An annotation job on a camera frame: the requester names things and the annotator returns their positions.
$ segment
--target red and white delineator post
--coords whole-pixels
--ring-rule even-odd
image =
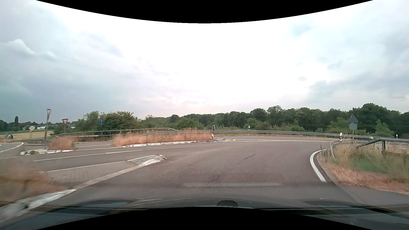
[[[213,140],[213,138],[214,138],[214,131],[216,130],[216,126],[212,126],[211,127],[211,139]]]

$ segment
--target curb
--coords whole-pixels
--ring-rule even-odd
[[[366,204],[367,203],[365,201],[363,201],[361,198],[359,198],[357,195],[355,195],[353,192],[349,191],[345,186],[343,186],[341,183],[339,183],[339,181],[337,179],[335,179],[335,177],[328,172],[324,167],[322,167],[321,163],[319,162],[319,160],[317,159],[317,162],[319,164],[319,166],[324,170],[325,174],[327,174],[328,178],[336,185],[338,186],[342,191],[346,192],[353,200],[355,200],[358,203],[362,203],[362,204]]]
[[[63,196],[66,196],[70,193],[73,193],[75,191],[88,187],[90,185],[96,184],[98,182],[110,179],[112,177],[130,172],[132,170],[135,170],[135,169],[147,166],[147,165],[151,165],[151,164],[158,163],[160,161],[164,161],[166,159],[167,158],[163,155],[150,155],[150,156],[144,156],[144,157],[128,160],[129,162],[133,162],[137,165],[127,168],[127,169],[123,169],[118,172],[114,172],[114,173],[96,178],[96,179],[93,179],[93,180],[90,180],[90,181],[87,181],[87,182],[84,182],[82,184],[76,185],[73,189],[65,189],[65,190],[58,191],[58,192],[51,192],[51,193],[46,193],[46,194],[42,194],[38,196],[33,196],[33,197],[21,199],[21,200],[15,201],[14,203],[10,203],[8,205],[2,206],[0,207],[0,223],[10,220],[12,218],[21,216],[36,207],[42,206],[48,202],[59,199]]]
[[[147,144],[130,144],[125,146],[120,146],[118,148],[128,148],[128,147],[141,147],[141,146],[151,146],[151,145],[166,145],[166,144],[189,144],[189,143],[205,143],[205,142],[228,142],[236,141],[235,139],[214,139],[214,140],[194,140],[194,141],[176,141],[176,142],[160,142],[160,143],[147,143]]]

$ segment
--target car hood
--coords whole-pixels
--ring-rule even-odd
[[[369,229],[398,224],[409,227],[409,217],[391,210],[357,202],[321,199],[285,199],[266,196],[215,194],[179,195],[153,199],[109,198],[53,207],[43,205],[3,223],[0,229],[39,229],[108,214],[171,207],[235,207],[313,216]]]

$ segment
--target round sign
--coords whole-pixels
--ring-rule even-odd
[[[358,128],[357,124],[355,124],[355,123],[350,123],[348,125],[348,127],[349,127],[350,130],[356,130]]]

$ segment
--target sign post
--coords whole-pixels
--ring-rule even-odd
[[[214,131],[216,130],[216,126],[212,125],[211,126],[211,139],[213,140],[214,138]]]
[[[358,123],[358,119],[355,117],[355,115],[351,115],[351,117],[348,119],[348,122],[350,123],[348,125],[349,129],[352,130],[352,143],[354,142],[354,130],[356,130],[358,128],[357,124]]]
[[[30,130],[30,138],[33,138],[33,130],[35,129],[34,126],[30,126],[30,128],[28,128]]]
[[[47,130],[48,130],[48,119],[50,118],[51,114],[51,109],[47,109],[47,122],[45,123],[45,134],[44,134],[44,140],[47,140]]]
[[[64,124],[64,133],[65,133],[65,125],[67,124],[67,122],[68,122],[68,118],[63,119],[63,124]]]

